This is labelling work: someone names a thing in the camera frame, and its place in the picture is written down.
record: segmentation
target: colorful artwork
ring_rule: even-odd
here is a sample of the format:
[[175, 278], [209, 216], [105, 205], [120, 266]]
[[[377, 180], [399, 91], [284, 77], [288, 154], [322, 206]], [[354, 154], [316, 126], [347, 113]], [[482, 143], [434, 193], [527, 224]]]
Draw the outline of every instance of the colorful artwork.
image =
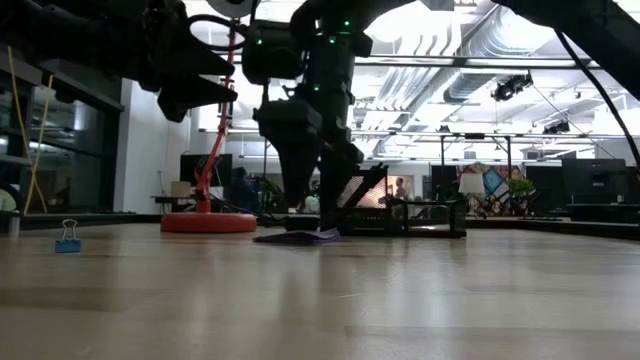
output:
[[[457, 167], [458, 181], [462, 174], [482, 174], [486, 198], [484, 202], [476, 201], [475, 207], [482, 206], [486, 213], [493, 216], [510, 215], [509, 199], [509, 167], [506, 165], [487, 165], [475, 163]], [[513, 179], [523, 178], [518, 166], [511, 167]]]

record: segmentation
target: desk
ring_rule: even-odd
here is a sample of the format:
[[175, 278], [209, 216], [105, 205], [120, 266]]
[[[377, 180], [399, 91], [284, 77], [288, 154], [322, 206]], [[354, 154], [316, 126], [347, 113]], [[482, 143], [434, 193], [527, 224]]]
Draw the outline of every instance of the desk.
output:
[[171, 212], [179, 212], [196, 203], [195, 197], [152, 196], [156, 204], [162, 205], [162, 213], [166, 214], [165, 205], [171, 205]]
[[640, 204], [570, 204], [572, 221], [638, 224]]

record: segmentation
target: ceiling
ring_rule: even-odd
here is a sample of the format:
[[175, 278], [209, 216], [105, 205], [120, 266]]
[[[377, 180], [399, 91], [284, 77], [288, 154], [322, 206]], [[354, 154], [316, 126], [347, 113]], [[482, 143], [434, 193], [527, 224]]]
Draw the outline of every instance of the ceiling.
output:
[[[263, 0], [258, 8], [257, 18], [288, 21], [302, 2]], [[430, 56], [455, 54], [477, 57], [490, 53], [493, 56], [568, 57], [565, 49], [548, 29], [528, 23], [514, 14], [507, 14], [506, 9], [489, 14], [494, 6], [489, 0], [477, 0], [476, 3], [477, 6], [472, 8], [457, 7], [454, 15], [431, 12], [419, 2], [410, 4], [404, 12], [398, 11], [395, 18], [391, 16], [393, 14], [387, 14], [389, 19], [385, 19], [382, 25], [378, 25], [376, 29], [374, 23], [367, 31], [374, 39], [373, 53]], [[186, 1], [186, 4], [191, 15], [215, 13], [204, 0]], [[634, 16], [640, 11], [640, 1], [622, 0], [620, 4]], [[478, 25], [475, 29], [477, 31], [474, 30], [471, 34], [470, 31], [485, 18], [485, 15], [487, 21]], [[425, 22], [431, 25], [430, 28], [421, 28], [420, 25]], [[208, 23], [198, 23], [192, 28], [194, 35], [209, 43], [224, 43], [226, 31], [223, 27]], [[575, 44], [572, 45], [580, 56], [586, 57]], [[523, 73], [522, 71], [492, 71], [484, 75], [468, 75], [464, 70], [462, 72], [463, 74], [460, 74], [458, 69], [357, 66], [352, 85], [356, 105], [352, 107], [349, 125], [360, 130], [394, 129], [425, 132], [434, 132], [440, 126], [447, 125], [455, 132], [541, 134], [545, 125], [552, 125], [568, 117], [575, 124], [571, 130], [571, 133], [575, 134], [594, 134], [596, 130], [602, 134], [602, 131], [609, 128], [617, 129], [617, 124], [612, 119], [609, 119], [611, 123], [608, 125], [600, 122], [596, 126], [595, 119], [602, 118], [596, 114], [606, 112], [604, 102], [580, 71], [533, 70], [531, 75], [534, 86], [526, 88], [524, 92], [506, 102], [494, 101], [490, 96], [491, 91], [495, 89], [498, 80], [515, 73]], [[595, 71], [595, 74], [620, 109], [640, 107], [638, 101], [628, 95], [606, 72]], [[257, 128], [256, 123], [251, 120], [251, 114], [253, 109], [260, 105], [262, 90], [249, 84], [241, 72], [234, 75], [234, 80], [239, 100], [235, 107], [233, 125], [236, 128]], [[278, 80], [272, 82], [269, 90], [271, 99], [285, 98], [281, 89], [283, 84], [285, 83]], [[443, 92], [450, 92], [459, 86], [463, 86], [459, 89], [467, 92], [464, 101], [447, 102]], [[387, 111], [374, 111], [381, 107], [386, 107]], [[217, 124], [201, 122], [201, 126], [215, 128]], [[637, 128], [637, 133], [640, 134], [640, 127]], [[399, 157], [407, 156], [409, 153], [433, 151], [428, 144], [416, 142], [420, 140], [418, 136], [400, 141], [390, 141], [388, 138], [354, 137], [354, 142], [367, 156], [380, 156], [377, 151], [381, 144], [404, 144], [396, 145], [399, 150], [393, 152], [393, 156]], [[452, 147], [463, 148], [468, 145], [454, 144]], [[573, 145], [560, 148], [578, 149]]]

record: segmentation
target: white lamp shade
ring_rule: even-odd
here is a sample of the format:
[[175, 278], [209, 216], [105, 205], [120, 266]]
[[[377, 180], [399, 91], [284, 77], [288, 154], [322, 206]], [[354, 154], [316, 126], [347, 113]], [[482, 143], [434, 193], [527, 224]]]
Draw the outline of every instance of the white lamp shade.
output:
[[460, 177], [460, 193], [484, 195], [484, 179], [482, 174], [462, 174]]

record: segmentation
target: glass wall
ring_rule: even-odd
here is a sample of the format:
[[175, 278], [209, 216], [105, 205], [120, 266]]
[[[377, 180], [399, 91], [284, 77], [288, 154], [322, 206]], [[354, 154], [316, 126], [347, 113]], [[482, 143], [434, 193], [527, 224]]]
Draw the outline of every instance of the glass wall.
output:
[[[26, 151], [7, 77], [0, 74], [0, 155], [12, 158], [0, 162], [0, 176], [18, 185], [26, 200], [33, 171], [13, 161], [26, 159]], [[112, 211], [119, 113], [98, 110], [63, 90], [20, 81], [18, 85], [28, 152], [34, 161], [49, 98], [36, 175], [43, 199], [34, 189], [29, 213], [43, 213], [45, 207], [48, 213]]]
[[[35, 159], [48, 89], [34, 91], [29, 152]], [[53, 91], [44, 124], [37, 179], [49, 213], [113, 209], [118, 114], [105, 113]], [[29, 181], [32, 172], [27, 173]], [[30, 213], [43, 212], [39, 196]]]

